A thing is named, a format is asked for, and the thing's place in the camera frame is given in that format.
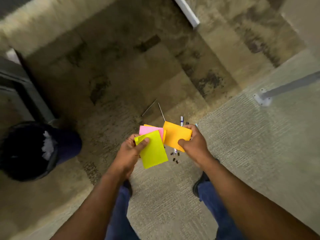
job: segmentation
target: shoe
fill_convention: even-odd
[[[130,184],[130,181],[129,181],[128,179],[126,179],[126,180],[123,182],[122,185],[129,190],[129,192],[130,192],[130,197],[132,197],[133,191],[132,191],[132,186],[131,186],[131,184]]]
[[[208,175],[206,175],[205,172],[202,172],[201,177],[199,178],[199,180],[197,182],[195,182],[193,188],[192,188],[192,192],[193,194],[199,198],[199,192],[198,192],[198,185],[203,183],[203,182],[207,182],[210,181]]]

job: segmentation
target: forearm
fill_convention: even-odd
[[[246,185],[213,157],[203,162],[202,169],[248,239],[319,239],[309,227]]]
[[[80,208],[63,224],[52,240],[104,239],[123,180],[121,169],[111,165]]]

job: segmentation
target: person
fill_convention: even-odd
[[[195,125],[184,127],[192,130],[191,140],[181,139],[178,143],[203,170],[193,193],[216,219],[216,239],[320,239],[312,229],[246,185],[215,159]],[[132,195],[128,178],[149,139],[136,146],[135,136],[138,135],[131,135],[122,143],[100,182],[52,240],[139,239],[126,217]]]

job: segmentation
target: trash can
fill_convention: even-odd
[[[78,155],[78,133],[27,121],[9,128],[0,145],[0,169],[18,181],[45,177],[58,164]]]

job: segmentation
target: paper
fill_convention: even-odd
[[[148,124],[144,124],[143,126],[155,127],[155,126],[148,125]],[[166,134],[167,134],[167,131],[165,129],[163,129],[163,138],[162,138],[163,143],[165,143]]]
[[[138,145],[146,137],[150,139],[149,144],[140,152],[144,168],[147,169],[168,161],[159,131],[156,130],[146,135],[135,137],[134,141]]]
[[[164,144],[184,152],[184,149],[179,146],[178,141],[180,139],[189,141],[191,139],[192,130],[168,121],[164,122],[163,128],[167,131]]]
[[[164,131],[164,129],[160,128],[160,127],[141,125],[140,126],[140,130],[139,130],[139,135],[142,136],[142,135],[154,132],[154,131],[159,131],[161,139],[162,139],[162,142],[164,142],[164,140],[163,140],[163,131]]]

